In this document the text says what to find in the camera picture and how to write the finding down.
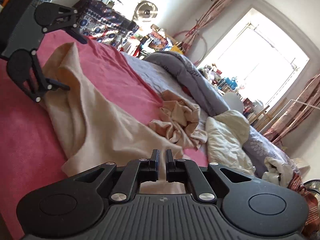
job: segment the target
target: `cream pillow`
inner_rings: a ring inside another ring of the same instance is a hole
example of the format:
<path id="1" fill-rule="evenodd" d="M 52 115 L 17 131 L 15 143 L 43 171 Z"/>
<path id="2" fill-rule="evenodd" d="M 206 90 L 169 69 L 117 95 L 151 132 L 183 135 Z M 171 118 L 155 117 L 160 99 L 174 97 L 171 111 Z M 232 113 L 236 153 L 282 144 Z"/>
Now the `cream pillow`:
<path id="1" fill-rule="evenodd" d="M 205 124 L 208 133 L 208 160 L 236 171 L 254 176 L 255 167 L 242 150 L 248 140 L 250 125 L 236 110 L 229 110 L 215 117 L 208 117 Z"/>

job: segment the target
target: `metal pin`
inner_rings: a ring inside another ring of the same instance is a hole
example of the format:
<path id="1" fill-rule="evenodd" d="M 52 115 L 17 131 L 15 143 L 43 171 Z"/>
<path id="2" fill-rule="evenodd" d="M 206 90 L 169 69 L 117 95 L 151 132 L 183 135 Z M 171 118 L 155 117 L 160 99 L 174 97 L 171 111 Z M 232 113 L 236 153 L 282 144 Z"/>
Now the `metal pin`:
<path id="1" fill-rule="evenodd" d="M 115 193 L 111 196 L 111 199 L 114 201 L 123 201 L 127 199 L 127 195 L 123 193 Z"/>
<path id="2" fill-rule="evenodd" d="M 204 201 L 214 200 L 214 195 L 211 193 L 202 193 L 199 195 L 199 198 Z"/>

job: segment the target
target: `curtain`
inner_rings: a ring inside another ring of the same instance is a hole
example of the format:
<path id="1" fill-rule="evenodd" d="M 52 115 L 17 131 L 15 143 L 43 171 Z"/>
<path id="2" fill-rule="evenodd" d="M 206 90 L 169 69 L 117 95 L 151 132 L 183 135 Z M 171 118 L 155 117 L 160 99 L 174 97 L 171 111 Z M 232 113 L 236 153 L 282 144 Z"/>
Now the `curtain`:
<path id="1" fill-rule="evenodd" d="M 320 103 L 320 74 L 309 80 L 297 100 L 312 106 L 317 106 Z M 286 134 L 296 129 L 313 110 L 313 107 L 294 102 L 264 136 L 273 144 L 278 144 Z"/>
<path id="2" fill-rule="evenodd" d="M 212 22 L 232 1 L 233 0 L 213 1 L 213 4 L 209 7 L 207 12 L 201 16 L 196 25 L 186 34 L 185 39 L 182 41 L 181 46 L 185 52 L 187 52 L 192 46 L 192 43 L 196 39 L 199 30 Z"/>

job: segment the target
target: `beige blanket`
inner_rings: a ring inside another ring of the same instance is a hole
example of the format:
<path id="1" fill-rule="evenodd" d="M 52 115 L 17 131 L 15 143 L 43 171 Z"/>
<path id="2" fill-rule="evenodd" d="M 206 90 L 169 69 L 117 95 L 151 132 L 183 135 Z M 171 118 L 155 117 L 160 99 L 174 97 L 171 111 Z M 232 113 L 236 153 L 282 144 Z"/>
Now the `beige blanket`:
<path id="1" fill-rule="evenodd" d="M 170 90 L 163 91 L 161 96 L 164 100 L 160 108 L 161 120 L 151 121 L 149 127 L 183 149 L 199 149 L 208 139 L 207 132 L 198 128 L 200 106 Z"/>
<path id="2" fill-rule="evenodd" d="M 144 193 L 184 192 L 180 183 L 165 181 L 165 150 L 182 158 L 182 148 L 157 135 L 124 110 L 106 100 L 82 73 L 77 47 L 66 43 L 55 50 L 43 68 L 44 75 L 70 86 L 69 92 L 49 91 L 45 105 L 68 158 L 62 170 L 72 176 L 105 162 L 126 165 L 150 158 L 160 150 L 158 182 L 141 185 Z"/>

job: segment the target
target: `gray quilt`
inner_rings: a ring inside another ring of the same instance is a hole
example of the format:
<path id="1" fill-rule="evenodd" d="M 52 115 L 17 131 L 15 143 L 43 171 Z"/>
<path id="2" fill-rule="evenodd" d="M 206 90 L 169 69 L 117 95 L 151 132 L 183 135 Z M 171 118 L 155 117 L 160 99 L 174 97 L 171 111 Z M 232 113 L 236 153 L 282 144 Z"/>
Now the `gray quilt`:
<path id="1" fill-rule="evenodd" d="M 172 51 L 159 51 L 146 56 L 143 60 L 163 67 L 180 84 L 186 86 L 194 100 L 209 116 L 222 114 L 230 109 L 220 94 L 184 55 Z M 267 171 L 264 165 L 266 157 L 272 157 L 288 163 L 292 166 L 294 172 L 299 173 L 298 168 L 291 159 L 253 127 L 250 127 L 249 139 L 244 143 L 243 150 L 256 167 L 256 175 L 259 178 Z"/>

